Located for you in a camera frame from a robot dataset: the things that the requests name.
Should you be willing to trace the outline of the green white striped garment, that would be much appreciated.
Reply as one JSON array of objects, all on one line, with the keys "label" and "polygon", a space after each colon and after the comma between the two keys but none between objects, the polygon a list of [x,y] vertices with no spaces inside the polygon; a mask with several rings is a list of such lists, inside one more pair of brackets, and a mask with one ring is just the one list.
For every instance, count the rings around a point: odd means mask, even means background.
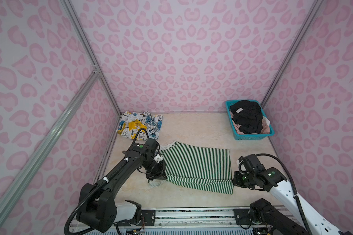
[{"label": "green white striped garment", "polygon": [[233,194],[229,149],[173,142],[160,148],[166,163],[166,181],[213,193]]}]

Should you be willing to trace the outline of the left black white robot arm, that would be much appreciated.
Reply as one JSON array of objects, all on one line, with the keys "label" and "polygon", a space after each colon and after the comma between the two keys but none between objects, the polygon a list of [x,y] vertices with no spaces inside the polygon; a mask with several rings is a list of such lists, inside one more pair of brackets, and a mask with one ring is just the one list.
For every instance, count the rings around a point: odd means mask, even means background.
[{"label": "left black white robot arm", "polygon": [[70,225],[75,218],[88,226],[80,231],[84,235],[93,230],[105,233],[113,224],[122,221],[137,225],[142,217],[142,206],[131,200],[116,203],[115,198],[126,180],[140,167],[146,170],[146,179],[166,180],[166,163],[156,160],[160,145],[156,140],[148,139],[144,144],[133,142],[124,151],[123,160],[103,179],[95,184],[85,184],[80,191],[79,203],[64,226],[64,234],[70,235]]}]

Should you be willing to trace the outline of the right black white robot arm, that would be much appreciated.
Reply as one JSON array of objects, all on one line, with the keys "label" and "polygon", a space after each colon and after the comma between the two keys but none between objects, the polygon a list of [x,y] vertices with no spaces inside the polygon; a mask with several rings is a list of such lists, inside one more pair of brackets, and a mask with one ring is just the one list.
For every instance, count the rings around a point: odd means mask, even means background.
[{"label": "right black white robot arm", "polygon": [[319,214],[302,196],[293,191],[293,185],[274,167],[262,172],[236,171],[232,180],[234,186],[266,191],[275,197],[294,216],[294,221],[278,211],[266,199],[250,204],[247,215],[238,215],[238,225],[250,228],[256,224],[272,227],[271,233],[281,235],[350,235],[341,231]]}]

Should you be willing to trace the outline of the white yellow blue printed garment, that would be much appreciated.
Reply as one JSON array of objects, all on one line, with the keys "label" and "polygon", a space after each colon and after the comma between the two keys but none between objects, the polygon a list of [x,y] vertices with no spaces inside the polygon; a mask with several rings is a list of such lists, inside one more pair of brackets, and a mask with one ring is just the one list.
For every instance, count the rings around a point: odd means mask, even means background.
[{"label": "white yellow blue printed garment", "polygon": [[158,140],[162,122],[163,115],[152,115],[149,111],[143,113],[126,111],[120,118],[116,132],[122,137],[133,140],[137,132],[144,128],[147,134],[141,131],[137,137],[138,140],[146,140],[147,136]]}]

